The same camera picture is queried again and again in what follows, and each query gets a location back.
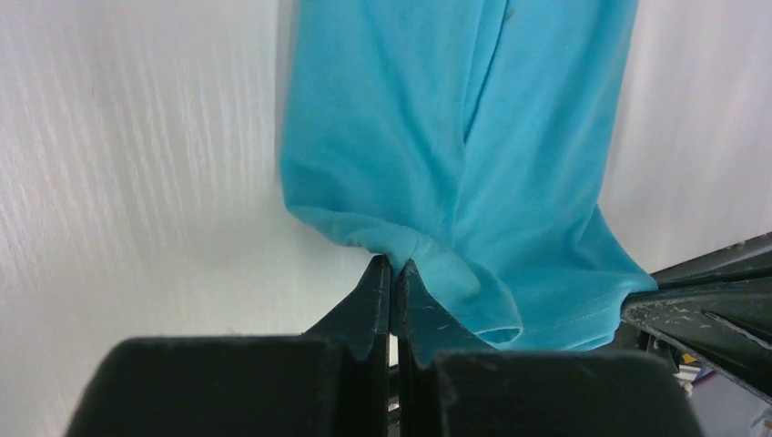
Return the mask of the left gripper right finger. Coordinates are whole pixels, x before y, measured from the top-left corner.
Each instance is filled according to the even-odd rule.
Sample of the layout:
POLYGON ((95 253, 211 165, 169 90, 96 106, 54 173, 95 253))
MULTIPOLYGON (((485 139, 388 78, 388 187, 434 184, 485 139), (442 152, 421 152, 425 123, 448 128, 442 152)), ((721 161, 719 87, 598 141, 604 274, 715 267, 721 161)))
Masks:
POLYGON ((403 436, 698 436, 664 363, 639 351, 498 351, 425 288, 394 288, 403 436))

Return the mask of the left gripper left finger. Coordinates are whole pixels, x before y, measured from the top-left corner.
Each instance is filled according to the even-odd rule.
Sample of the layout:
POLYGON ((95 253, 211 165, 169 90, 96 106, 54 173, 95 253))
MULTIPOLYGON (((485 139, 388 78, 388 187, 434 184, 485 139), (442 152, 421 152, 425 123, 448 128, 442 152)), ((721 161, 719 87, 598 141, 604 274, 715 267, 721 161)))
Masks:
POLYGON ((70 436, 384 436, 391 266, 295 336, 133 338, 97 367, 70 436))

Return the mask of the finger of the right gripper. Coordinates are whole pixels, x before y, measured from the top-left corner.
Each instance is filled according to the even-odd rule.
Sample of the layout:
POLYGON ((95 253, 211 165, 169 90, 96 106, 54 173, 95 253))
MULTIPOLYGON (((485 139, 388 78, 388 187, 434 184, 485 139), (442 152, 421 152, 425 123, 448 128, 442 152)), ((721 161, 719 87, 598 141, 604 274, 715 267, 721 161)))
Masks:
POLYGON ((771 403, 771 285, 703 284, 629 296, 622 318, 771 403))
POLYGON ((738 242, 652 274, 660 289, 771 275, 771 233, 738 242))

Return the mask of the turquoise t shirt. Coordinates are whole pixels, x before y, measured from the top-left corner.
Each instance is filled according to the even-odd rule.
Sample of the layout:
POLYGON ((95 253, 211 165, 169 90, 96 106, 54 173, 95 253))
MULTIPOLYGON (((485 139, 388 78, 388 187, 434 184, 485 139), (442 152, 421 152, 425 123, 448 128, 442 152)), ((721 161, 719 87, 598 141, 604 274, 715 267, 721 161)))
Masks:
POLYGON ((635 1, 302 1, 288 211, 413 262, 502 350, 609 343, 655 281, 598 205, 635 1))

